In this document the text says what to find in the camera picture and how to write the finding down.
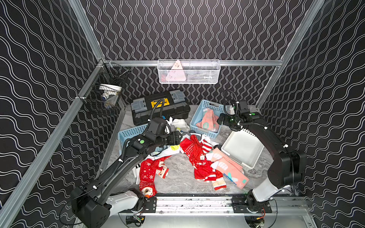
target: black wall with white wavy pattern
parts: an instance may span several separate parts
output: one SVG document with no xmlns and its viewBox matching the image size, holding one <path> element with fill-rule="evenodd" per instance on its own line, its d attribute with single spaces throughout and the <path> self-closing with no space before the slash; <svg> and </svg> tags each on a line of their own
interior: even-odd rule
<svg viewBox="0 0 365 228">
<path fill-rule="evenodd" d="M 81 0 L 109 60 L 275 60 L 312 0 Z M 135 67 L 123 94 L 133 99 L 180 89 L 190 104 L 224 102 L 231 89 L 254 105 L 273 67 L 223 67 L 215 85 L 161 85 L 155 67 Z"/>
<path fill-rule="evenodd" d="M 365 227 L 365 1 L 325 1 L 262 108 L 306 152 L 306 196 L 319 228 Z"/>
<path fill-rule="evenodd" d="M 97 61 L 68 1 L 0 0 L 0 206 Z M 71 190 L 95 178 L 117 117 L 81 108 L 12 227 L 62 227 Z M 75 220 L 69 207 L 62 220 Z"/>
<path fill-rule="evenodd" d="M 312 0 L 81 0 L 109 60 L 280 59 Z"/>
</svg>

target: white wire basket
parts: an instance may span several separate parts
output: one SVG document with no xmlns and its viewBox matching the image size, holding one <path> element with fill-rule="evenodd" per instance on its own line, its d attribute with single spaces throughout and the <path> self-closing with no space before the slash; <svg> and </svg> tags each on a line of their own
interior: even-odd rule
<svg viewBox="0 0 365 228">
<path fill-rule="evenodd" d="M 216 84 L 218 82 L 220 72 L 218 59 L 180 59 L 179 61 L 177 62 L 177 59 L 158 60 L 157 72 L 161 84 Z"/>
</svg>

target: marble surface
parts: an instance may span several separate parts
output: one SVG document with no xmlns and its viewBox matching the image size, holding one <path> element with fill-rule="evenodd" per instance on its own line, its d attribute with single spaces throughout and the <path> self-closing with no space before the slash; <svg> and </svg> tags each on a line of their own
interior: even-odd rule
<svg viewBox="0 0 365 228">
<path fill-rule="evenodd" d="M 249 105 L 250 110 L 256 111 L 254 105 Z M 190 106 L 191 111 L 189 113 L 186 122 L 189 124 L 196 109 L 197 105 Z M 134 127 L 132 112 L 130 106 L 127 107 L 127 112 L 120 130 L 125 130 Z M 222 126 L 219 135 L 215 142 L 223 144 L 232 131 L 227 126 Z M 110 157 L 109 164 L 112 164 L 119 157 L 119 141 L 115 143 L 112 155 Z M 212 187 L 212 183 L 204 181 L 198 181 L 194 178 L 194 168 L 189 162 L 188 157 L 185 154 L 175 154 L 165 161 L 166 166 L 169 168 L 169 174 L 165 179 L 155 177 L 156 190 L 159 193 L 172 193 L 172 194 L 242 194 L 247 193 L 250 189 L 258 186 L 266 177 L 267 170 L 270 167 L 273 159 L 266 148 L 263 149 L 255 167 L 252 170 L 245 172 L 245 175 L 250 179 L 243 189 L 239 189 L 232 182 L 225 178 L 227 188 L 219 189 L 217 191 Z M 137 188 L 135 184 L 135 178 L 132 171 L 130 171 L 124 180 L 115 188 L 114 192 L 124 192 L 129 188 Z"/>
</svg>

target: black robotic arm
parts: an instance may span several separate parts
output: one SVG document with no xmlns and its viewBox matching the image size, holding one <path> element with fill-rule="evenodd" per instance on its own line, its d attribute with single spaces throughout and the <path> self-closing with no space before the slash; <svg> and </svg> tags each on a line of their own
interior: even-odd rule
<svg viewBox="0 0 365 228">
<path fill-rule="evenodd" d="M 269 198 L 281 188 L 302 179 L 306 155 L 285 144 L 267 126 L 258 112 L 249 111 L 245 101 L 240 101 L 236 110 L 235 117 L 226 116 L 222 123 L 236 131 L 242 128 L 251 131 L 267 148 L 274 160 L 268 170 L 268 178 L 247 194 L 249 209 L 256 211 L 264 204 L 268 204 Z M 178 131 L 171 132 L 171 129 L 169 134 L 165 134 L 166 127 L 169 125 L 165 120 L 152 119 L 143 134 L 133 137 L 128 146 L 125 143 L 122 155 L 102 175 L 87 186 L 77 187 L 72 191 L 72 211 L 88 228 L 102 226 L 111 214 L 111 210 L 113 214 L 124 209 L 133 208 L 135 211 L 141 209 L 144 195 L 137 190 L 121 194 L 123 207 L 120 207 L 120 204 L 119 207 L 116 206 L 118 202 L 115 196 L 113 202 L 109 200 L 110 195 L 129 171 L 154 152 L 156 147 L 180 144 L 181 134 Z"/>
</svg>

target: light blue basket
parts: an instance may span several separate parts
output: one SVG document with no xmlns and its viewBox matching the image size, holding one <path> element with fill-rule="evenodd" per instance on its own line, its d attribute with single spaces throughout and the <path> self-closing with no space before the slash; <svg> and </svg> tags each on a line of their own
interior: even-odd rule
<svg viewBox="0 0 365 228">
<path fill-rule="evenodd" d="M 224 113 L 224 105 L 218 104 L 215 102 L 207 101 L 207 100 L 201 100 L 200 105 L 198 109 L 196 110 L 193 119 L 190 122 L 190 128 L 194 130 L 196 133 L 205 134 L 208 135 L 210 138 L 215 139 L 217 135 L 220 132 L 220 127 L 217 133 L 214 133 L 212 131 L 208 131 L 202 128 L 199 128 L 196 126 L 196 124 L 203 119 L 203 109 L 204 108 L 210 108 L 213 110 L 214 114 L 219 116 L 221 113 Z"/>
<path fill-rule="evenodd" d="M 122 147 L 123 147 L 124 141 L 126 139 L 131 139 L 134 136 L 142 134 L 143 131 L 146 129 L 146 127 L 147 127 L 147 124 L 144 124 L 144 125 L 141 125 L 141 126 L 138 126 L 138 127 L 132 127 L 132 128 L 129 128 L 129 129 L 126 129 L 126 130 L 123 130 L 123 131 L 119 131 L 119 133 L 118 133 L 118 139 L 119 139 L 119 142 L 120 142 L 119 143 L 119 155 L 122 154 Z M 165 146 L 165 148 L 156 147 L 155 152 L 160 152 L 160 151 L 162 151 L 163 149 L 166 149 L 166 148 L 167 148 L 166 146 Z"/>
</svg>

